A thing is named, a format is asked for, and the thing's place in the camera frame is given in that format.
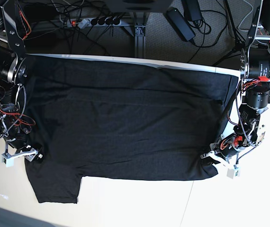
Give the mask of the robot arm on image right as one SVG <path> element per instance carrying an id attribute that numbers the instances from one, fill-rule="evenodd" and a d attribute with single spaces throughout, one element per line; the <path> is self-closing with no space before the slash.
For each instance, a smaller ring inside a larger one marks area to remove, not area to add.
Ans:
<path id="1" fill-rule="evenodd" d="M 236 173 L 240 152 L 254 150 L 265 136 L 261 114 L 270 104 L 270 0 L 257 0 L 252 24 L 241 53 L 241 77 L 236 90 L 219 120 L 230 120 L 229 112 L 236 105 L 238 123 L 233 132 L 210 144 L 210 151 L 200 156 L 204 165 L 221 163 Z"/>

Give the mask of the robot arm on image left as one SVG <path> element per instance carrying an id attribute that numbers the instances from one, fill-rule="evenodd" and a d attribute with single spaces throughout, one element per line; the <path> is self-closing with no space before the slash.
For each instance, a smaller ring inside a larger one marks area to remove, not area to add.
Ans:
<path id="1" fill-rule="evenodd" d="M 29 134 L 36 122 L 25 115 L 27 70 L 24 40 L 31 26 L 17 0 L 0 0 L 0 139 L 5 141 L 2 162 L 12 166 L 24 157 L 31 162 L 41 159 L 42 146 L 32 144 Z"/>

